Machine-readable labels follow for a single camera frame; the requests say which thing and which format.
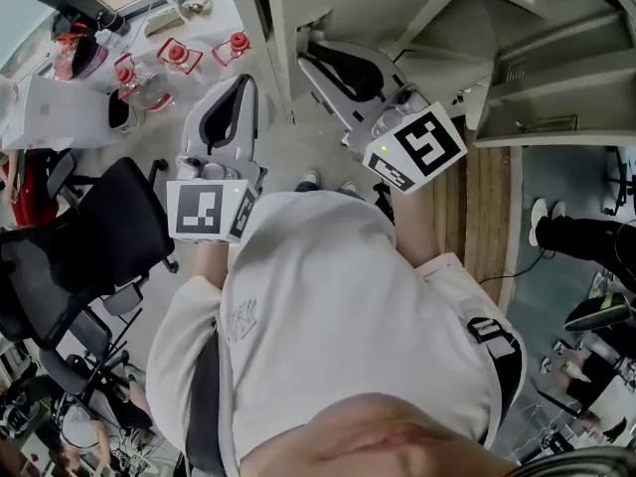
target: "person wearing black pants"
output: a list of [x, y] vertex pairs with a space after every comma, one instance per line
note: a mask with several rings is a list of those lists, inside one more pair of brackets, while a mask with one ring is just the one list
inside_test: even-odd
[[596, 261], [636, 293], [635, 228], [614, 221], [569, 218], [563, 202], [555, 204], [549, 217], [543, 198], [533, 205], [531, 220], [531, 245]]

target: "open cabinet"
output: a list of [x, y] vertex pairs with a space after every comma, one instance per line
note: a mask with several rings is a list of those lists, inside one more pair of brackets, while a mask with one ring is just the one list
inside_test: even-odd
[[636, 142], [633, 0], [235, 0], [283, 112], [307, 26], [386, 53], [478, 146]]

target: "red bottle cap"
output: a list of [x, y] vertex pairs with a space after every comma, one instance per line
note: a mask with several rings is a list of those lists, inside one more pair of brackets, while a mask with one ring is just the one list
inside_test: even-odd
[[117, 81], [121, 83], [128, 83], [132, 80], [132, 69], [131, 68], [121, 68], [117, 70]]
[[170, 48], [170, 52], [168, 53], [168, 57], [174, 62], [179, 62], [180, 60], [185, 61], [186, 59], [184, 57], [186, 56], [186, 49], [181, 45], [173, 46]]
[[234, 32], [230, 36], [230, 45], [233, 50], [244, 51], [249, 48], [249, 39], [244, 32]]

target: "person in white shirt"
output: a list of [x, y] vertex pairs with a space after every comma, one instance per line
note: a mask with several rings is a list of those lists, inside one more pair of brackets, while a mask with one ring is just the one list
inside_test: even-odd
[[440, 254], [423, 191], [392, 191], [394, 228], [354, 184], [319, 186], [309, 172], [298, 192], [260, 199], [229, 271], [226, 244], [198, 244], [150, 352], [158, 427], [186, 451], [193, 375], [220, 309], [241, 477], [507, 474], [515, 466], [478, 443], [492, 441], [493, 398], [462, 310], [510, 324]]

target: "embroidered logo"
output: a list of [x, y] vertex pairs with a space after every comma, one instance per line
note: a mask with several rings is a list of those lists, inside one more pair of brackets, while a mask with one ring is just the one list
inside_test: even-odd
[[244, 338], [251, 328], [256, 325], [254, 318], [254, 307], [256, 299], [250, 298], [239, 307], [232, 308], [230, 315], [230, 341], [235, 343], [239, 339]]

